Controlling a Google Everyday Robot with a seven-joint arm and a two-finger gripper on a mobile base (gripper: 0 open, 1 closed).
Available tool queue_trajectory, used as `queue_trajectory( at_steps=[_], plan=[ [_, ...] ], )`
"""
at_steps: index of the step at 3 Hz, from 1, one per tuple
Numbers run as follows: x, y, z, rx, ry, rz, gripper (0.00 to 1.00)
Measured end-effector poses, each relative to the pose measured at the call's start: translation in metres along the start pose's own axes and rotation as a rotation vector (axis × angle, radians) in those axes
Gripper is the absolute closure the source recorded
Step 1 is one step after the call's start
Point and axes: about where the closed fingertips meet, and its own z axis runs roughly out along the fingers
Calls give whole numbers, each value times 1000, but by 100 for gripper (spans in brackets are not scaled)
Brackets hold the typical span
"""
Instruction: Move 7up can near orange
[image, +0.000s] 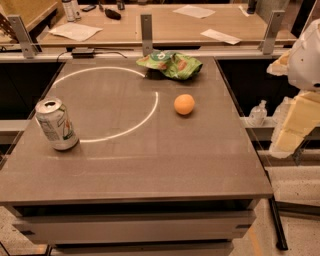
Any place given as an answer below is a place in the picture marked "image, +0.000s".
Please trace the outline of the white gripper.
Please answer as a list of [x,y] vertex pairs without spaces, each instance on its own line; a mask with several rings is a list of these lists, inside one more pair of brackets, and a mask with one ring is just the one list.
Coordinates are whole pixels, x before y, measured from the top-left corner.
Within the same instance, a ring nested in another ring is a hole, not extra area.
[[285,104],[273,131],[269,153],[276,158],[293,154],[305,137],[320,124],[320,19],[314,20],[286,51],[271,63],[271,75],[288,74],[291,85],[301,91]]

